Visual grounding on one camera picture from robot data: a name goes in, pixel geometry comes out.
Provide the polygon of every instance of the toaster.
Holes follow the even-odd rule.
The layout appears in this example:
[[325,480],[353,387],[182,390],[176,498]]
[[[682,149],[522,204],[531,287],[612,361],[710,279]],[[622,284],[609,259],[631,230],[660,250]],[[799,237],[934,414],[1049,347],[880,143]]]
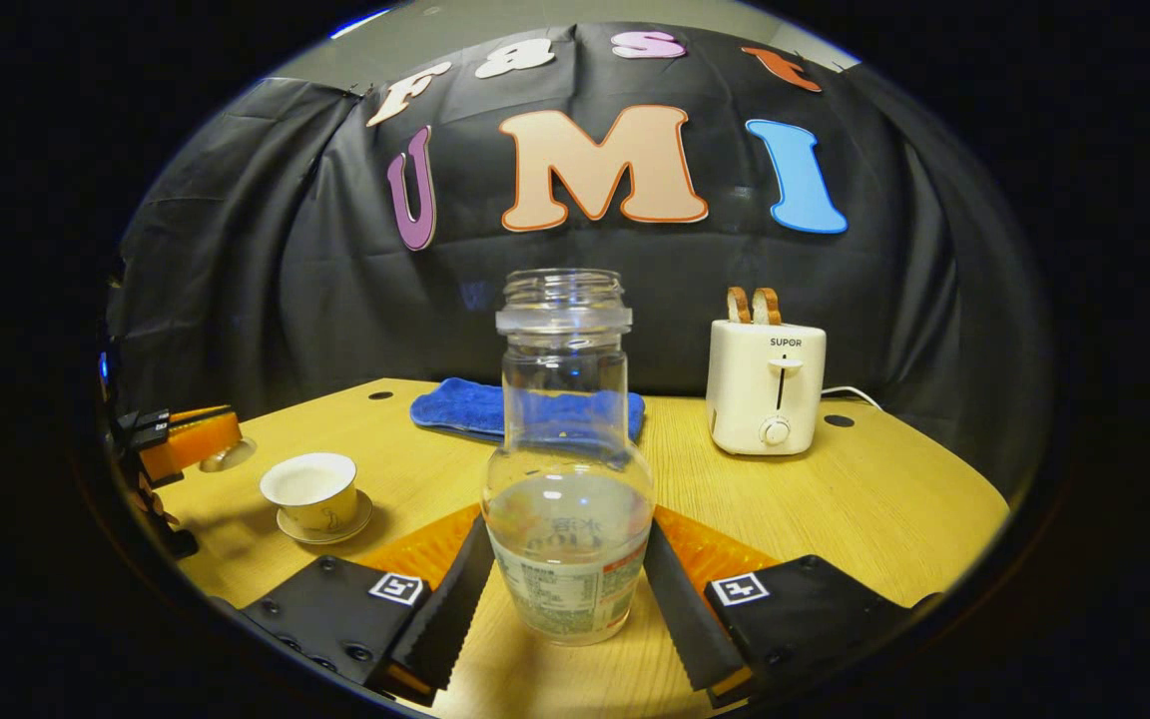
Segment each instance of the toaster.
[[730,454],[811,448],[827,336],[802,324],[715,320],[707,350],[707,428]]

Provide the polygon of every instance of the white label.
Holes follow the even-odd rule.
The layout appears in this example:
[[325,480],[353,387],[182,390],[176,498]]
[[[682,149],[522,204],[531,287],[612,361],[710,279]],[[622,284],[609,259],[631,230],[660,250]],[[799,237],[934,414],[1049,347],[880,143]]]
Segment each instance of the white label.
[[624,619],[642,572],[647,533],[588,564],[526,559],[499,545],[493,535],[491,546],[526,622],[555,636],[575,636],[601,632]]

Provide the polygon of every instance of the peach letter m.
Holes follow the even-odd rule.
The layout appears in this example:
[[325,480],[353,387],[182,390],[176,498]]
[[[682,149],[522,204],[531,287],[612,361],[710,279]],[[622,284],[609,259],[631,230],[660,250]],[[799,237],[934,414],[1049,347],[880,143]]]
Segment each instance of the peach letter m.
[[682,109],[666,105],[624,108],[606,139],[595,143],[565,113],[543,109],[508,117],[499,132],[518,146],[514,206],[503,214],[511,231],[542,231],[566,222],[569,209],[553,199],[553,176],[590,220],[601,220],[624,170],[632,190],[620,206],[639,223],[695,223],[707,202],[695,194],[681,148]]

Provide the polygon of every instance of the white teacup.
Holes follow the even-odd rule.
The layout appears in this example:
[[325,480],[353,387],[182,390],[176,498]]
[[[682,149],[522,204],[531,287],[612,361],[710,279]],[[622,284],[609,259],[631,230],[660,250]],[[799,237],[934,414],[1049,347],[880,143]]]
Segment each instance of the white teacup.
[[338,533],[358,514],[356,474],[346,456],[316,451],[274,465],[260,479],[260,491],[297,526]]

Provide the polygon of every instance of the power cord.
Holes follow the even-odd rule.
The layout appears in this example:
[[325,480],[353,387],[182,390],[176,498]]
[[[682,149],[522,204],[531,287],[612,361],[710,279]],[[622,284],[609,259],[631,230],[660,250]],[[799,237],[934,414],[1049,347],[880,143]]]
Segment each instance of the power cord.
[[852,387],[830,387],[819,392],[819,395],[828,395],[828,392],[834,392],[834,391],[852,391],[854,392],[854,395],[858,395],[859,397],[866,399],[869,405],[875,406],[875,408],[877,410],[881,410],[881,405],[877,405],[876,400],[874,400],[872,397],[868,397],[867,395],[864,395],[862,390],[854,389]]

